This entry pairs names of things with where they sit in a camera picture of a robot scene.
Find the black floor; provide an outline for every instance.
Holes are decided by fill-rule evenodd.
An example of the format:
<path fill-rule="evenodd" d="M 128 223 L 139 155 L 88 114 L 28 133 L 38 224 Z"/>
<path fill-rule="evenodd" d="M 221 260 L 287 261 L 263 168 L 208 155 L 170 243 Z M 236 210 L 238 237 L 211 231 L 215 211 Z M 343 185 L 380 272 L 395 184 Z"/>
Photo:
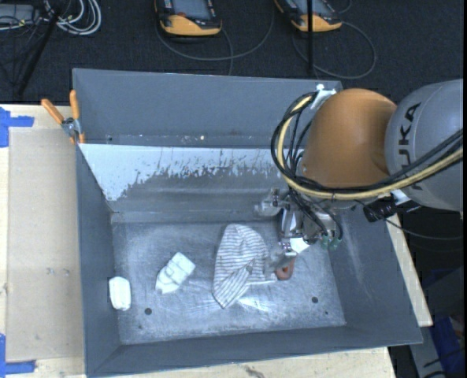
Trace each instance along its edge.
<path fill-rule="evenodd" d="M 320 79 L 340 80 L 345 88 L 371 89 L 399 103 L 427 84 L 463 77 L 464 0 L 328 1 L 338 11 L 350 2 L 351 6 L 341 15 L 346 25 L 339 31 L 316 35 L 314 57 Z M 295 29 L 274 11 L 272 0 L 214 0 L 234 54 L 247 52 L 265 39 L 253 53 L 235 59 L 231 71 L 230 61 L 196 61 L 172 52 L 158 38 L 153 0 L 99 2 L 101 28 L 89 36 L 66 35 L 55 29 L 22 96 L 17 94 L 21 77 L 43 40 L 46 25 L 0 31 L 0 103 L 37 103 L 49 98 L 55 104 L 68 104 L 73 68 L 316 77 L 309 74 L 293 46 L 294 42 L 306 54 L 306 40 L 295 36 Z M 199 44 L 167 39 L 166 43 L 191 56 L 230 55 L 222 34 Z M 461 233 L 462 222 L 458 213 L 420 209 L 403 217 L 403 226 L 419 234 L 449 236 Z M 462 239 L 439 241 L 407 235 L 407 241 L 421 281 L 435 270 L 463 265 Z M 398 374 L 407 378 L 412 372 Z"/>

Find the gray metal bin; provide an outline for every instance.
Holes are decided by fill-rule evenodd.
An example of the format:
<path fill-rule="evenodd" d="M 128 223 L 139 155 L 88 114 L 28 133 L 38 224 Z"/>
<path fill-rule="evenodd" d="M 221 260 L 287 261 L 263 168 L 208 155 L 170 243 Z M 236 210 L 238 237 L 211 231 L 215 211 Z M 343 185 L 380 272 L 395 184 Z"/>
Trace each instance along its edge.
<path fill-rule="evenodd" d="M 318 83 L 342 89 L 330 80 L 73 70 L 87 140 L 76 170 L 88 376 L 421 341 L 387 227 L 359 209 L 340 217 L 338 249 L 309 248 L 291 279 L 250 289 L 227 309 L 213 301 L 226 225 L 277 239 L 276 217 L 254 211 L 270 188 L 285 187 L 270 139 Z M 197 268 L 176 293 L 158 295 L 156 275 L 177 251 Z M 131 283 L 128 311 L 110 303 L 114 276 Z"/>

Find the striped cloth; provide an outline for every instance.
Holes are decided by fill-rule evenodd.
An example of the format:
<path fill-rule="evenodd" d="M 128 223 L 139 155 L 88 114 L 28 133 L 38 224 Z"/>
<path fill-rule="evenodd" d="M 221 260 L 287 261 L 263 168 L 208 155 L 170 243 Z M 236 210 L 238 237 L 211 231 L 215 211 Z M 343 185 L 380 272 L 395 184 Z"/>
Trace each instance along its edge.
<path fill-rule="evenodd" d="M 264 239 L 252 228 L 230 224 L 224 230 L 216 265 L 212 294 L 222 308 L 227 308 L 246 293 L 252 284 L 276 281 L 271 273 L 263 273 L 269 256 Z"/>

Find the yellow cable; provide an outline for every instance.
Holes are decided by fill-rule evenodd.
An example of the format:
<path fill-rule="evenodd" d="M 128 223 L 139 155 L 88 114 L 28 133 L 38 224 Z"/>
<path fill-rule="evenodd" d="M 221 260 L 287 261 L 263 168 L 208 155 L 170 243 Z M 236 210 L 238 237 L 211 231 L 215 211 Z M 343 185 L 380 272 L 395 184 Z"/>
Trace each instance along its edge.
<path fill-rule="evenodd" d="M 306 97 L 304 98 L 300 103 L 298 103 L 294 109 L 291 112 L 294 112 L 295 110 L 301 108 L 303 105 L 305 105 L 309 99 L 312 97 Z M 284 124 L 282 125 L 282 128 L 280 129 L 279 133 L 279 141 L 277 143 L 277 161 L 279 162 L 279 165 L 282 168 L 284 167 L 284 137 L 286 135 L 287 128 L 289 127 L 289 124 L 291 123 L 292 117 L 287 119 Z M 407 187 L 413 183 L 418 182 L 419 180 L 424 179 L 426 176 L 430 176 L 433 173 L 438 172 L 440 169 L 443 169 L 447 167 L 448 165 L 456 162 L 458 159 L 463 157 L 463 149 L 460 148 L 459 150 L 455 151 L 448 157 L 445 157 L 444 159 L 436 162 L 435 164 L 428 166 L 427 168 L 423 169 L 420 172 L 417 172 L 416 174 L 413 174 L 412 176 L 409 176 L 405 178 L 404 180 L 400 180 L 398 182 L 392 183 L 390 185 L 386 185 L 384 187 L 379 187 L 377 189 L 373 189 L 371 191 L 364 191 L 364 192 L 359 192 L 359 193 L 331 193 L 331 192 L 323 192 L 323 191 L 315 191 L 313 189 L 309 189 L 307 187 L 303 187 L 293 181 L 291 178 L 285 176 L 284 174 L 282 177 L 286 180 L 287 184 L 295 189 L 296 191 L 299 191 L 305 195 L 314 197 L 314 198 L 326 198 L 326 199 L 333 199 L 333 200 L 360 200 L 364 198 L 372 198 L 384 193 L 390 193 L 391 191 L 395 191 L 396 189 L 402 189 L 404 187 Z"/>

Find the metal rod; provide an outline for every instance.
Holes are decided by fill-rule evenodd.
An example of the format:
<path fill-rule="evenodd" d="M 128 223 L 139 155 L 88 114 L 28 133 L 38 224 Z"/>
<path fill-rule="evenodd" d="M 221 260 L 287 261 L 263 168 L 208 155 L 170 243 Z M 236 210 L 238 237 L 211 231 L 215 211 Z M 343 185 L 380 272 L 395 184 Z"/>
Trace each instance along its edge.
<path fill-rule="evenodd" d="M 309 75 L 313 75 L 313 7 L 312 0 L 306 0 L 306 23 L 309 43 Z"/>
<path fill-rule="evenodd" d="M 39 59 L 41 58 L 41 55 L 43 54 L 43 51 L 46 48 L 48 41 L 50 40 L 51 33 L 53 32 L 54 27 L 56 26 L 58 22 L 58 18 L 63 14 L 64 8 L 65 8 L 65 3 L 62 0 L 61 4 L 57 7 L 56 10 L 54 10 L 53 15 L 51 16 L 51 19 L 50 19 L 50 23 L 47 27 L 46 33 L 44 34 L 43 39 L 41 40 L 41 43 L 39 44 L 38 49 L 35 51 L 34 55 L 30 58 L 27 68 L 25 69 L 24 75 L 21 77 L 21 81 L 19 82 L 20 86 L 18 87 L 18 90 L 16 92 L 16 98 L 18 100 L 21 100 L 23 98 L 23 93 L 25 89 L 27 88 L 28 82 L 30 81 L 32 74 L 34 73 L 35 67 L 37 67 L 37 63 L 39 62 Z"/>

